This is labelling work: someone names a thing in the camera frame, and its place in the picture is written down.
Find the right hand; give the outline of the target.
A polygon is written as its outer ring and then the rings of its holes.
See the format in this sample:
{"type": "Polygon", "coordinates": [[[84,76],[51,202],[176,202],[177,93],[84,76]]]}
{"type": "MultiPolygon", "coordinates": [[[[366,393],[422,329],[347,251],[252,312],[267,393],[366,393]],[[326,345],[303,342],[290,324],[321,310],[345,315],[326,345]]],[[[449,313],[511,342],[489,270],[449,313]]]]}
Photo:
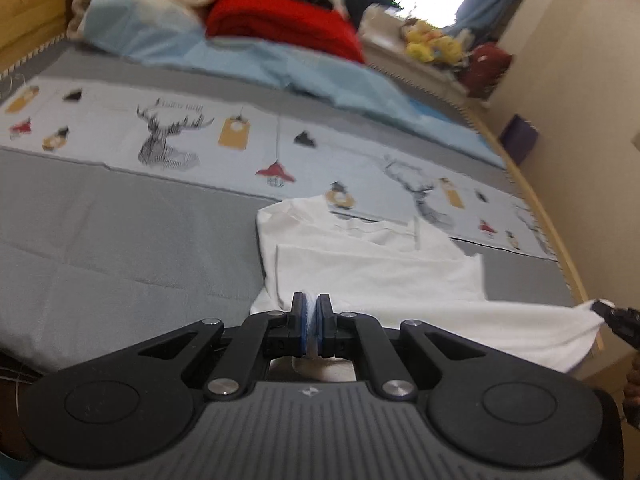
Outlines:
{"type": "Polygon", "coordinates": [[[626,422],[634,429],[640,425],[640,378],[638,368],[632,368],[624,387],[623,410],[626,422]]]}

